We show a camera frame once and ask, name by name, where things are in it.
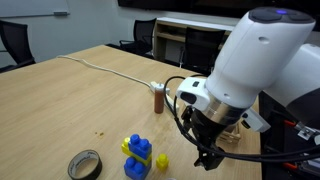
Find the yellow lego brick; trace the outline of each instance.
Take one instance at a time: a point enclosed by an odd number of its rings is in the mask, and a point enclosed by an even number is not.
[[[134,154],[133,152],[131,152],[129,150],[129,146],[128,146],[128,143],[130,141],[130,138],[127,137],[123,140],[122,142],[122,145],[121,145],[121,149],[122,149],[122,152],[128,156],[131,156],[131,157],[134,157],[137,161],[141,162],[142,164],[144,164],[145,166],[148,166],[148,164],[151,162],[152,160],[152,153],[149,155],[148,159],[145,160],[143,158],[141,158],[140,156]]]
[[[166,154],[160,154],[156,160],[156,165],[160,171],[165,171],[169,165],[169,159]]]

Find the office chair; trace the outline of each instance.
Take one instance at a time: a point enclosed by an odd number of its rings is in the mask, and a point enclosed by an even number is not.
[[[3,45],[17,63],[17,65],[0,68],[0,73],[35,64],[29,47],[27,28],[28,25],[0,20],[0,35]]]
[[[148,21],[136,20],[133,28],[134,41],[120,40],[120,48],[140,56],[146,56],[152,50],[153,28],[156,19]]]
[[[204,31],[187,27],[180,67],[209,75],[219,54],[224,33],[225,31]]]

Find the table surface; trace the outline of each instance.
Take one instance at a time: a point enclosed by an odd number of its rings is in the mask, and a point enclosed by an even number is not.
[[[70,56],[146,82],[194,74],[107,46]],[[180,82],[169,84],[171,96]],[[3,73],[0,83],[0,179],[70,179],[70,160],[86,149],[101,157],[98,179],[128,179],[123,170],[127,155],[120,147],[134,133],[153,145],[147,179],[261,179],[259,163],[225,158],[215,170],[194,167],[196,147],[182,137],[167,108],[154,113],[154,95],[143,84],[64,58]],[[240,134],[237,145],[219,145],[259,153],[259,134],[242,126]],[[166,172],[155,165],[160,153],[170,160]]]

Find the black tape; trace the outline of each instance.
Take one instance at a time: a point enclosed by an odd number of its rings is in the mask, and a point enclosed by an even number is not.
[[[83,163],[88,159],[96,159],[97,160],[96,166],[87,175],[84,175],[82,177],[76,177],[76,172],[78,167],[80,166],[81,163]],[[74,180],[95,180],[100,175],[101,170],[102,170],[102,162],[100,160],[99,154],[94,150],[85,150],[80,152],[70,161],[68,166],[68,174],[71,177],[71,179],[74,179]]]

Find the television screen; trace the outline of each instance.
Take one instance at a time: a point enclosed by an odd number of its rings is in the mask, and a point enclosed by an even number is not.
[[[235,18],[256,7],[272,6],[299,10],[320,21],[320,0],[118,0],[118,5]],[[320,30],[319,22],[315,30]]]

